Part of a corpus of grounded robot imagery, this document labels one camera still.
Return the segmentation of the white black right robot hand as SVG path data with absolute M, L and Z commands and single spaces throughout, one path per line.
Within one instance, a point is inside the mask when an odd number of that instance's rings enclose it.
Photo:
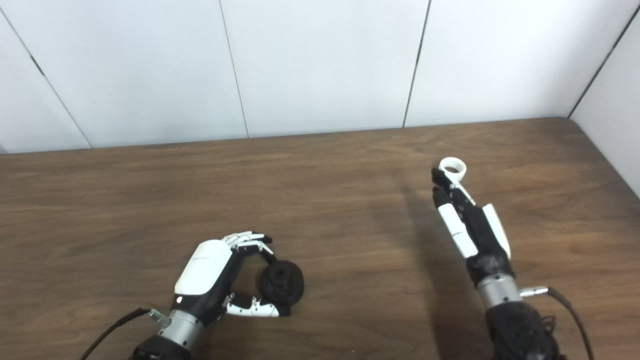
M 430 175 L 436 210 L 465 262 L 473 285 L 477 287 L 485 278 L 500 274 L 514 278 L 510 251 L 503 246 L 504 241 L 499 241 L 504 232 L 492 226 L 498 219 L 496 212 L 488 204 L 476 205 L 462 185 L 451 180 L 445 171 L 433 167 Z

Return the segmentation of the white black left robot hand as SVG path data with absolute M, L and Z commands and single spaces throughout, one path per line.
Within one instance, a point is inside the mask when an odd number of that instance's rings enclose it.
M 289 317 L 291 306 L 233 292 L 232 286 L 249 256 L 260 255 L 267 264 L 277 257 L 268 235 L 244 231 L 201 242 L 174 285 L 172 311 L 185 312 L 203 326 L 226 314 L 240 317 Z

